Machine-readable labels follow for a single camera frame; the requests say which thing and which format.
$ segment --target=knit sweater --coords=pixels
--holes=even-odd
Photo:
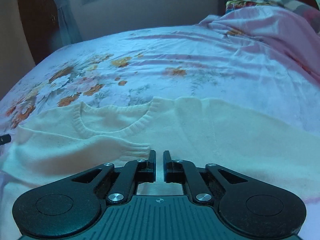
[[[217,99],[153,98],[103,108],[81,102],[43,112],[17,129],[1,163],[16,181],[4,188],[0,228],[14,228],[10,208],[24,191],[101,163],[147,159],[150,149],[157,152],[157,182],[142,184],[144,195],[181,194],[180,185],[163,182],[162,152],[169,150],[172,159],[197,167],[217,163],[302,199],[320,196],[320,138]]]

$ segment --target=black object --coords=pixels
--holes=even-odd
[[[10,134],[5,134],[5,135],[0,136],[0,145],[4,145],[9,142],[11,142]]]
[[[306,208],[296,195],[214,163],[163,154],[164,181],[184,195],[136,195],[156,180],[156,152],[115,168],[105,163],[21,195],[12,215],[32,239],[300,239]]]

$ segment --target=pillow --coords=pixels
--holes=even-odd
[[[227,2],[226,13],[243,7],[262,5],[282,7],[300,15],[320,35],[320,11],[296,0],[232,0]]]

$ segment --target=triangular cutout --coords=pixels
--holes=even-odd
[[[230,184],[238,184],[243,182],[248,182],[246,179],[238,177],[228,171],[218,170],[220,174],[230,183]]]
[[[90,183],[91,181],[93,181],[93,179],[95,177],[97,177],[97,175],[102,171],[102,169],[96,169],[93,171],[90,171],[86,174],[83,174],[79,177],[74,178],[72,181],[74,182],[80,182],[80,183]]]

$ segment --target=bed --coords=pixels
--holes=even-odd
[[[220,98],[320,136],[320,12],[264,3],[236,0],[224,16],[197,25],[129,31],[63,47],[0,101],[0,134],[14,140],[15,128],[30,117],[80,101],[131,106],[154,96],[195,96]],[[9,147],[1,146],[0,154]],[[9,179],[1,175],[2,187]],[[299,235],[320,239],[320,196],[303,201],[308,215]]]

